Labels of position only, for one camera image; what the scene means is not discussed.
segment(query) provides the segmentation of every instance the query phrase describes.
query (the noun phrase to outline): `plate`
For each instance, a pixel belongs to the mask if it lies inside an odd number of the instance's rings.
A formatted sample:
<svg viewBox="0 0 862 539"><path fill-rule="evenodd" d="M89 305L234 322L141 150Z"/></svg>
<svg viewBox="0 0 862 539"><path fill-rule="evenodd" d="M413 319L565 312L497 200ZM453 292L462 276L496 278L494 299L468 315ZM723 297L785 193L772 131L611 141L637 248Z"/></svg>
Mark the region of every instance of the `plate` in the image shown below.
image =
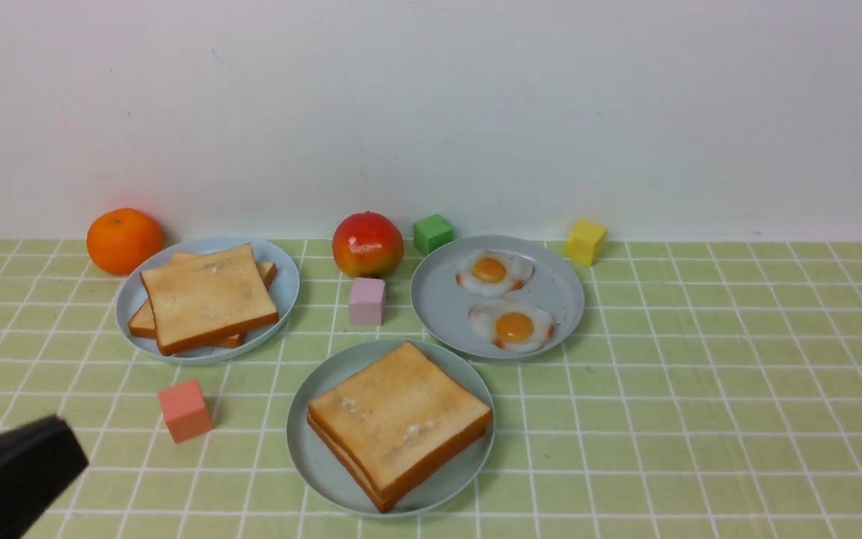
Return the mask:
<svg viewBox="0 0 862 539"><path fill-rule="evenodd" d="M334 388L355 372L379 361L405 341L407 340L363 342L325 359L302 383L301 388L295 393L291 409L288 410L285 437L288 454L298 473L312 490L332 504L353 514L375 518L395 518L437 508L464 490L474 480L488 460L494 444L494 421L492 421L483 438L468 446L462 453L438 469L427 481L409 492L392 511L381 513L374 507L345 467L338 463L338 459L328 450L318 434L308 426L308 405L317 396ZM437 344L425 341L411 342L418 346L428 359L441 366L441 369L444 369L444 372L455 382L494 409L494 400L488 386L468 362Z"/></svg>
<svg viewBox="0 0 862 539"><path fill-rule="evenodd" d="M505 297L529 301L554 318L554 337L536 351L507 352L471 331L468 311L486 298L462 289L454 276L464 260L485 249L523 256L534 264L531 280ZM411 279L411 303L428 333L450 348L483 362L517 362L547 353L574 332L584 316L584 286L563 258L538 243L510 236L474 236L446 243L421 261Z"/></svg>
<svg viewBox="0 0 862 539"><path fill-rule="evenodd" d="M255 260L274 262L278 268L278 274L275 275L275 280L271 282L271 287L268 289L271 300L274 301L275 307L278 308L277 323L248 332L245 336L244 344L237 348L204 346L173 356L163 356L159 353L158 346L151 338L133 337L129 333L129 319L141 307L141 304L148 299L148 293L141 283L139 273L143 272L143 270L149 270L151 267L160 267L168 264L175 252L194 252L199 255L208 255L209 253L219 252L219 250L241 246L244 243L251 244ZM124 281L119 293L115 297L115 321L117 326L119 326L119 331L122 332L122 335L131 344L134 344L144 352L148 352L148 354L160 359L162 362L174 365L215 364L216 362L228 361L228 359L236 358L254 350L257 345L262 344L268 338L271 338L271 335L277 333L284 326L288 314L291 313L291 308L295 306L295 300L298 299L298 290L300 290L300 287L301 279L298 274L298 267L295 266L295 261L291 259L288 253L278 248L274 243L251 236L213 236L200 240L191 240L161 250L150 259L145 260L138 269L135 269L129 275L129 278Z"/></svg>

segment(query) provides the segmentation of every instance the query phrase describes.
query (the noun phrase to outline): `egg yolk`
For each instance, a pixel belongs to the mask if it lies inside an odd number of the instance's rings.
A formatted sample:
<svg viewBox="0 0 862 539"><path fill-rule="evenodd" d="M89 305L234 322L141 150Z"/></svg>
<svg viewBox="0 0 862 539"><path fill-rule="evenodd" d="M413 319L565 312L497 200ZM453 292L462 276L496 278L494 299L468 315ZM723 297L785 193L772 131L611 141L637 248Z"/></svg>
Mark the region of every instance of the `egg yolk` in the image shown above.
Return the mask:
<svg viewBox="0 0 862 539"><path fill-rule="evenodd" d="M503 342L524 342L534 334L534 322L523 313L506 313L495 322L494 330Z"/></svg>
<svg viewBox="0 0 862 539"><path fill-rule="evenodd" d="M507 275L507 269L500 260L482 258L474 263L471 274L485 283L500 283Z"/></svg>

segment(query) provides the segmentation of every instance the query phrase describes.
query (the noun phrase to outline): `stack of toast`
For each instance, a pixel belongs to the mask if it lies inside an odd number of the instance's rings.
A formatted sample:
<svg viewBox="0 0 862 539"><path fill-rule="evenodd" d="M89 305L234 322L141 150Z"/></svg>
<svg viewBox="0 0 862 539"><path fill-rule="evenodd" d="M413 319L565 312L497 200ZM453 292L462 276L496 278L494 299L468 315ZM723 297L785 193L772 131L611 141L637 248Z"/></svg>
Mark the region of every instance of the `stack of toast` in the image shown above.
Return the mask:
<svg viewBox="0 0 862 539"><path fill-rule="evenodd" d="M308 406L308 424L386 513L486 434L494 414L410 341Z"/></svg>
<svg viewBox="0 0 862 539"><path fill-rule="evenodd" d="M194 348L235 348L249 331L278 322L268 287L278 273L256 262L250 243L211 255L177 252L140 273L148 300L129 320L134 337L153 338L163 356Z"/></svg>

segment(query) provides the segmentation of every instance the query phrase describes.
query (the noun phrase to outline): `apple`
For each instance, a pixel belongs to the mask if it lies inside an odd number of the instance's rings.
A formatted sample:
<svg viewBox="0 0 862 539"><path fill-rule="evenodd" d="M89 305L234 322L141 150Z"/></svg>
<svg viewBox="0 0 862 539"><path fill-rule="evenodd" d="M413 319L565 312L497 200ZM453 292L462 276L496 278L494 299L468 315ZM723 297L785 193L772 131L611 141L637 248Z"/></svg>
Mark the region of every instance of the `apple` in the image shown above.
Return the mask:
<svg viewBox="0 0 862 539"><path fill-rule="evenodd" d="M381 279L397 270L404 258L404 239L397 226L379 213L345 218L334 230L331 255L347 276Z"/></svg>

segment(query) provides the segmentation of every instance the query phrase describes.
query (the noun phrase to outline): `plate rim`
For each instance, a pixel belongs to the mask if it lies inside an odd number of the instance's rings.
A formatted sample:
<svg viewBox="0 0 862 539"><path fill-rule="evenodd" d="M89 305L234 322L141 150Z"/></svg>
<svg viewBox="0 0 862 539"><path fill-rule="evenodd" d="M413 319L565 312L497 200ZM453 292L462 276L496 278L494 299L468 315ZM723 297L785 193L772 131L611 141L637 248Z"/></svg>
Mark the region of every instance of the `plate rim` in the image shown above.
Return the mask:
<svg viewBox="0 0 862 539"><path fill-rule="evenodd" d="M497 410L495 409L495 406L494 406L494 395L493 395L492 390L488 386L488 383L485 381L483 376L481 376L481 373L478 372L476 368L474 368L474 365L470 364L470 362L466 361L466 359L462 358L461 356L456 354L454 351L448 349L447 347L441 346L440 344L435 344L435 342L422 341L419 338L376 338L376 340L373 340L373 341L359 342L359 344L349 346L348 348L345 348L344 350L342 350L340 352L332 354L331 357L324 359L324 361L322 361L320 364L318 364L318 366L315 366L315 369L312 369L312 372L308 373L308 375L305 376L305 379L302 380L301 385L298 386L298 389L295 392L295 397L300 395L302 392L307 391L307 390L305 390L305 386L308 385L308 381L315 375L315 373L321 371L321 369L323 369L323 368L326 368L325 364L328 364L328 362L340 361L339 359L336 359L339 357L339 355L342 355L345 352L348 352L348 351L353 350L355 348L374 346L374 344L389 344L389 345L392 345L391 349L394 349L395 347L400 346L401 344L405 344L405 342L411 342L412 344L418 346L418 348L421 348L421 346L428 346L430 348L438 349L442 353L457 359L458 362L455 365L464 365L469 369L469 372L471 372L475 375L476 380L478 380L481 383L481 386L485 389L486 396L488 396L488 402L486 402L486 405L490 406L490 409L492 409L492 413L493 413L493 419L490 421L488 427L486 427L486 437L488 437L488 443L486 443L485 451L483 452L483 456L481 457L481 463L478 464L477 468L474 470L473 473L468 474L468 478L466 478L466 480L464 482L462 482L461 487L455 489L454 492L447 495L446 497L439 499L437 502L434 502L434 504L424 506L424 508L414 509L413 511L404 511L404 512L398 512L398 513L394 513L394 512L370 513L370 512L357 511L356 509L348 508L348 506L339 504L339 502L336 502L334 499L332 499L331 497L327 496L326 494L324 494L323 492L321 492L317 488L315 488L311 484L311 482L308 480L308 478L305 477L305 474L302 473L302 469L300 467L298 467L298 464L295 463L294 451L292 451L292 449L291 449L291 423L292 423L292 415L297 413L297 412L295 412L295 410L297 410L296 407L297 407L298 399L292 398L291 404L288 406L287 417L285 417L285 420L284 420L284 444L285 444L285 446L287 446L288 460L291 461L291 466L295 469L295 471L298 472L298 475L300 475L300 477L302 478L302 481L305 482L305 486L308 487L309 489L311 489L312 491L314 491L316 494L318 494L322 498L326 499L326 501L328 501L329 504L335 505L336 508L341 508L342 511L348 512L349 514L361 516L362 518L372 518L372 519L380 519L380 520L407 518L407 517L413 517L416 515L424 514L427 511L431 511L434 508L440 508L441 505L446 504L446 502L451 501L451 499L454 499L456 496L461 494L462 491L464 491L465 488L468 488L468 485L472 484L472 482L475 480L475 478L478 477L479 474L481 474L481 471L483 469L485 469L485 465L488 463L488 460L490 458L490 454L492 454L492 449L494 447L494 441L497 439L497 433L495 432L495 429L497 426ZM381 359L381 356L372 359L372 362L369 362L369 364L366 364L365 366L363 366L363 368L359 369L359 371L363 371L364 368L368 368L369 365L373 365L374 362L379 361L379 359ZM304 414L299 414L299 417L296 420L301 421L302 417L304 417Z"/></svg>
<svg viewBox="0 0 862 539"><path fill-rule="evenodd" d="M428 335L431 335L432 337L437 338L438 341L440 341L442 344L444 344L445 347L450 348L452 351L458 352L461 354L465 354L472 361L485 362L485 364L492 364L492 365L517 365L517 364L520 364L520 362L530 361L531 359L538 359L538 358L544 356L545 354L550 353L555 348L558 348L558 346L564 344L564 341L567 340L567 338L570 337L570 335L572 333L574 333L575 329L577 329L578 324L581 323L582 318L584 318L585 311L587 310L587 299L584 295L584 285L582 285L581 279L578 278L578 274L573 272L572 270L571 270L571 272L568 272L564 278L568 279L568 280L572 279L572 284L574 284L575 286L579 287L579 289L581 289L581 300L579 300L579 301L581 301L581 316L578 317L577 320L574 321L574 327L572 327L570 329L570 331L567 331L563 335L563 337L560 337L560 341L558 341L558 343L553 345L553 346L545 346L545 347L538 348L537 350L535 350L533 352L523 352L523 353L519 353L519 354L481 355L481 354L476 354L475 352L469 352L469 351L465 350L464 348L461 348L459 346L451 344L451 342L444 340L443 338L440 337L440 335L438 335L434 331L431 331L431 328L428 327L427 322L421 316L421 312L418 310L418 307L415 304L415 283L417 282L417 279L414 279L414 276L417 275L418 272L420 272L422 266L424 266L425 264L430 265L430 263L428 263L428 260L433 260L435 253L440 252L441 249L449 248L449 246L455 245L455 243L464 243L464 242L468 242L470 240L480 241L481 239L494 239L494 240L500 240L500 241L512 241L512 242L517 242L517 243L529 243L529 245L533 246L534 248L543 249L543 250L545 250L545 252L548 252L548 255L551 255L554 258L561 260L561 262L564 262L565 265L567 264L567 260L564 257L553 252L553 250L546 248L546 246L538 245L537 240L526 240L524 238L518 238L517 236L507 236L507 235L503 235L503 234L479 234L476 236L467 236L465 238L455 239L453 242L445 243L445 245L441 246L441 248L435 249L434 252L430 253L430 255L427 255L424 258L422 258L421 262L418 262L418 266L415 267L415 272L412 274L412 277L411 277L411 286L408 287L408 293L410 294L410 297L411 297L411 308L414 310L416 317L418 317L418 321L421 322L421 327L424 328L424 331L427 331Z"/></svg>
<svg viewBox="0 0 862 539"><path fill-rule="evenodd" d="M179 250L182 250L182 246L187 246L189 243L215 241L229 243L229 245L231 246L244 245L244 243L268 243L268 245L272 246L274 249L277 249L279 252L281 252L282 255L284 255L285 258L287 258L287 260L290 261L290 266L293 267L293 269L295 270L295 275L297 276L297 284L295 285L295 301L291 303L290 307L288 307L287 310L278 312L280 314L278 315L278 322L268 326L266 330L262 331L259 335L256 335L256 337L254 337L252 341L246 342L246 344L243 344L242 346L239 346L237 348L230 348L227 352L197 358L177 358L175 356L163 356L158 351L151 352L135 344L135 342L130 338L131 335L129 334L129 328L127 328L127 326L122 327L122 322L119 321L119 317L117 316L117 311L119 311L119 304L122 300L122 293L124 292L124 289L126 289L126 284L129 284L129 281L133 279L140 279L140 277L138 277L138 274L140 272L143 272L143 270L151 269L151 267L159 267L150 264L150 260L154 256L161 255L162 253L166 252L178 252ZM220 362L230 361L230 359L235 359L236 357L239 357L252 351L257 346L263 344L264 341L267 341L268 338L271 338L274 334L278 333L278 331L281 331L281 329L284 328L284 322L287 321L287 318L291 315L291 311L294 311L295 305L297 305L298 303L298 296L300 296L301 294L301 289L302 274L298 269L298 265L295 264L295 261L291 257L291 255L289 255L284 249L280 248L280 246L277 246L276 243L272 242L270 239L261 238L259 236L219 234L215 236L204 236L201 238L184 240L182 242L175 243L174 245L167 246L167 248L160 250L160 252L155 253L155 255L148 257L148 259L141 263L139 267L136 267L136 269L134 269L129 274L129 276L122 279L122 282L119 284L119 289L116 290L115 301L112 304L112 308L114 310L113 315L115 317L115 325L117 327L117 330L119 330L119 334L122 335L124 340L129 342L129 344L132 345L134 348L138 349L140 352L144 352L147 355L150 355L151 357L156 359L156 361L164 362L165 364L169 365L180 366L217 365L220 364Z"/></svg>

